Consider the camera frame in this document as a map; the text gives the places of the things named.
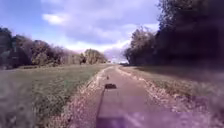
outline dark spot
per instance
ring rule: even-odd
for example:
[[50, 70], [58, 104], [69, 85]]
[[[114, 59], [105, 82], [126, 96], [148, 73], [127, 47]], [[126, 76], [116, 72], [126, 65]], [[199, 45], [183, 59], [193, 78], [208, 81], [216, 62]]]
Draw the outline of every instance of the dark spot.
[[105, 89], [116, 89], [117, 86], [115, 84], [106, 84]]

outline grass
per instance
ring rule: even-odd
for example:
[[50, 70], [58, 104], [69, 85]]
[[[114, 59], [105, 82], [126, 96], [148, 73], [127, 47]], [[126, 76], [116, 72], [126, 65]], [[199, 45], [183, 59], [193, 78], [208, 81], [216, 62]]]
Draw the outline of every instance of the grass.
[[0, 71], [0, 127], [45, 127], [77, 88], [106, 66]]
[[220, 112], [224, 110], [222, 70], [171, 66], [123, 67], [123, 70], [151, 81], [170, 95], [184, 96], [196, 106], [206, 105], [215, 116], [224, 119], [224, 112]]

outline blue sky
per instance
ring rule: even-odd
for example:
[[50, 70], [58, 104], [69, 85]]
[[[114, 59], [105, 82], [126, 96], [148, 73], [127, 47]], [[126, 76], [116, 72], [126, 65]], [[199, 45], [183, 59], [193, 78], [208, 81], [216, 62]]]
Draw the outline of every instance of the blue sky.
[[0, 25], [71, 50], [111, 53], [126, 48], [137, 27], [158, 29], [157, 4], [158, 0], [0, 0]]

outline treeline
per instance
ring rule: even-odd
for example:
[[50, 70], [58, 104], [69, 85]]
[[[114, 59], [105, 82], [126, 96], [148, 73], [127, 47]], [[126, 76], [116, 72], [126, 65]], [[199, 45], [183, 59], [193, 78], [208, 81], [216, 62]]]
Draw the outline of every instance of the treeline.
[[137, 29], [125, 57], [132, 65], [221, 65], [223, 0], [160, 0], [156, 34]]
[[107, 59], [97, 50], [88, 49], [82, 54], [62, 47], [53, 47], [41, 40], [31, 40], [0, 28], [0, 67], [17, 68], [26, 65], [58, 66], [71, 64], [105, 63]]

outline grassy field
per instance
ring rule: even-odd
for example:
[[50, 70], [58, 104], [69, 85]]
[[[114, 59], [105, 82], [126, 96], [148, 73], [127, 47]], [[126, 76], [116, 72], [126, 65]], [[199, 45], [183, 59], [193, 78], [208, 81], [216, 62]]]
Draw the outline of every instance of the grassy field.
[[100, 69], [107, 65], [0, 71], [0, 127], [44, 127]]

